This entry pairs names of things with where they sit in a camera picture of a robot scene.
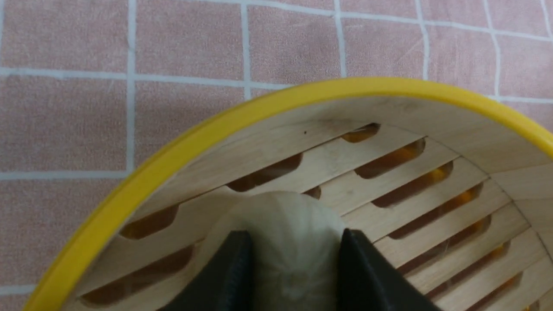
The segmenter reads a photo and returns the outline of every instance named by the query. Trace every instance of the tile grout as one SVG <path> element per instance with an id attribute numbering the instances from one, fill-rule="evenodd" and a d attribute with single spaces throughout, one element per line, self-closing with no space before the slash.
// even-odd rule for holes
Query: tile grout
<path id="1" fill-rule="evenodd" d="M 65 79 L 107 79 L 126 80 L 127 74 L 121 72 L 85 71 L 85 70 L 59 70 L 59 69 L 33 69 L 33 68 L 7 68 L 0 67 L 0 76 L 42 76 L 59 80 Z"/>
<path id="2" fill-rule="evenodd" d="M 492 36 L 492 42 L 495 49 L 495 80 L 494 80 L 494 93 L 499 97 L 499 83 L 501 79 L 501 48 L 495 36 L 496 32 L 493 28 L 492 15 L 489 12 L 488 0 L 482 0 L 484 4 L 484 11 L 486 13 L 486 20 L 488 21 L 488 28 L 490 29 L 490 35 Z"/>
<path id="3" fill-rule="evenodd" d="M 227 4 L 240 4 L 245 6 L 258 6 L 258 7 L 269 7 L 276 9 L 283 9 L 286 11 L 298 12 L 298 13 L 307 13 L 313 15 L 324 15 L 324 16 L 333 16 L 334 11 L 327 9 L 317 9 L 310 7 L 297 6 L 294 4 L 281 3 L 276 1 L 268 0 L 188 0 L 195 2 L 213 2 L 213 3 L 227 3 Z"/>
<path id="4" fill-rule="evenodd" d="M 4 33 L 4 0 L 0 0 L 0 51 L 2 51 L 2 34 Z M 2 63 L 2 55 L 0 53 L 0 64 Z"/>
<path id="5" fill-rule="evenodd" d="M 525 34 L 525 33 L 517 33 L 517 32 L 510 32 L 508 30 L 497 30 L 497 29 L 490 29 L 490 33 L 495 35 L 505 35 L 508 37 L 517 37 L 517 38 L 523 38 L 523 39 L 530 39 L 530 40 L 536 40 L 536 41 L 546 41 L 546 42 L 553 42 L 553 39 L 549 37 L 542 37 L 539 35 L 533 35 L 533 34 Z"/>
<path id="6" fill-rule="evenodd" d="M 342 9 L 340 0 L 334 0 L 334 21 L 336 23 L 336 35 L 338 37 L 338 53 L 340 55 L 340 77 L 347 77 L 346 67 L 346 39 L 342 28 Z"/>
<path id="7" fill-rule="evenodd" d="M 134 119 L 135 119 L 135 69 L 136 69 L 136 33 L 137 0 L 128 0 L 128 53 L 127 53 L 127 173 L 134 170 Z"/>
<path id="8" fill-rule="evenodd" d="M 361 12 L 341 12 L 341 16 L 344 18 L 358 18 L 358 19 L 371 19 L 371 20 L 385 20 L 388 22 L 403 23 L 403 24 L 419 24 L 419 20 L 416 18 L 399 17 L 385 14 L 370 14 Z"/>
<path id="9" fill-rule="evenodd" d="M 8 295 L 25 295 L 34 291 L 36 284 L 0 286 L 0 297 Z"/>
<path id="10" fill-rule="evenodd" d="M 533 97 L 516 97 L 516 96 L 494 96 L 494 95 L 490 95 L 488 97 L 497 101 L 553 104 L 553 99 L 539 99 L 539 98 L 533 98 Z"/>
<path id="11" fill-rule="evenodd" d="M 242 18 L 242 58 L 244 70 L 244 99 L 252 99 L 252 69 L 251 59 L 249 57 L 249 22 L 248 22 L 248 7 L 245 4 L 240 4 L 240 15 Z"/>
<path id="12" fill-rule="evenodd" d="M 424 58 L 422 60 L 422 79 L 428 80 L 428 65 L 430 62 L 430 39 L 428 36 L 428 31 L 426 30 L 424 17 L 422 16 L 422 5 L 420 3 L 420 0 L 414 0 L 414 1 L 415 1 L 417 20 L 419 21 L 420 31 L 422 32 L 422 40 L 424 42 Z"/>
<path id="13" fill-rule="evenodd" d="M 541 9 L 544 11 L 544 20 L 545 20 L 545 30 L 547 31 L 547 35 L 549 36 L 549 39 L 551 39 L 551 43 L 553 44 L 553 33 L 551 32 L 551 24 L 549 21 L 549 11 L 547 10 L 547 4 L 545 4 L 545 0 L 540 0 L 541 3 Z"/>
<path id="14" fill-rule="evenodd" d="M 37 172 L 0 172 L 0 181 L 42 179 L 123 179 L 126 170 L 52 170 Z"/>
<path id="15" fill-rule="evenodd" d="M 230 86 L 230 87 L 245 87 L 246 85 L 243 80 L 212 79 L 212 78 L 203 78 L 203 77 L 135 74 L 134 78 L 137 81 L 170 82 L 170 83 L 182 83 L 182 84 L 201 84 L 201 85 L 216 85 L 216 86 Z"/>

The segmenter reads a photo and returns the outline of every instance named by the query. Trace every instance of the wooden slat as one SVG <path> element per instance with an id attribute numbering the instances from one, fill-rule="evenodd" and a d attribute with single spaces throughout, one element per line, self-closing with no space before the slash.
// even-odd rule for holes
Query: wooden slat
<path id="1" fill-rule="evenodd" d="M 539 234 L 549 254 L 553 254 L 553 199 L 515 201 Z"/>
<path id="2" fill-rule="evenodd" d="M 540 298 L 539 304 L 540 311 L 553 311 L 553 289 Z"/>
<path id="3" fill-rule="evenodd" d="M 210 151 L 183 168 L 148 198 L 131 221 L 193 198 L 278 161 L 366 125 L 356 121 L 312 121 L 252 133 Z"/>
<path id="4" fill-rule="evenodd" d="M 399 267 L 509 202 L 509 197 L 489 180 L 484 183 L 480 196 L 473 201 L 448 212 L 402 239 L 394 240 L 386 236 L 374 245 L 394 267 Z"/>
<path id="5" fill-rule="evenodd" d="M 453 161 L 453 171 L 447 179 L 423 192 L 388 208 L 367 203 L 342 219 L 348 227 L 363 230 L 371 241 L 376 241 L 486 179 L 485 173 L 459 158 Z"/>
<path id="6" fill-rule="evenodd" d="M 435 303 L 443 310 L 464 311 L 545 256 L 547 253 L 537 234 L 532 229 L 526 230 L 511 240 L 504 257 L 439 297 Z"/>
<path id="7" fill-rule="evenodd" d="M 383 102 L 367 97 L 340 115 L 427 135 L 487 173 L 551 163 L 547 154 L 513 130 L 479 113 L 437 101 L 398 96 Z"/>
<path id="8" fill-rule="evenodd" d="M 323 183 L 319 200 L 344 215 L 457 157 L 453 151 L 426 139 L 426 147 L 420 156 L 378 177 L 363 179 L 355 172 L 349 172 Z"/>
<path id="9" fill-rule="evenodd" d="M 491 176 L 513 200 L 553 199 L 553 163 Z"/>
<path id="10" fill-rule="evenodd" d="M 426 294 L 528 227 L 529 224 L 516 207 L 507 205 L 492 214 L 492 222 L 483 234 L 448 252 L 424 269 L 409 273 L 407 280 Z"/>
<path id="11" fill-rule="evenodd" d="M 221 215 L 247 196 L 276 190 L 307 191 L 419 138 L 383 126 L 376 136 L 359 143 L 334 139 L 304 152 L 295 171 L 266 184 L 243 193 L 222 186 L 191 199 L 180 205 L 175 220 L 166 229 L 137 241 L 116 237 L 90 276 L 79 286 L 79 294 L 123 277 L 203 238 Z"/>
<path id="12" fill-rule="evenodd" d="M 176 274 L 153 284 L 146 289 L 134 293 L 106 307 L 92 307 L 85 305 L 79 298 L 67 302 L 64 310 L 67 311 L 152 311 L 168 304 L 193 279 L 193 265 L 186 266 Z"/>
<path id="13" fill-rule="evenodd" d="M 544 257 L 524 270 L 520 284 L 482 311 L 521 311 L 553 288 L 553 263 Z"/>

